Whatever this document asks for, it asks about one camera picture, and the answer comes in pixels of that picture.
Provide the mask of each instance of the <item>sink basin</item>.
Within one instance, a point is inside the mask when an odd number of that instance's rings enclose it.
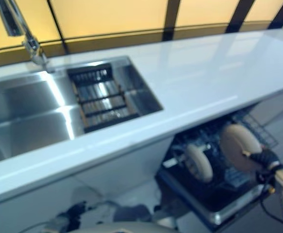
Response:
[[[128,57],[0,80],[0,160],[162,107]]]

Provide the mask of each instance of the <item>chrome faucet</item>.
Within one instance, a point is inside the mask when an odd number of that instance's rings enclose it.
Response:
[[[9,36],[25,35],[22,45],[25,46],[31,60],[46,70],[48,62],[46,55],[38,40],[31,34],[16,2],[14,0],[0,0],[0,16]]]

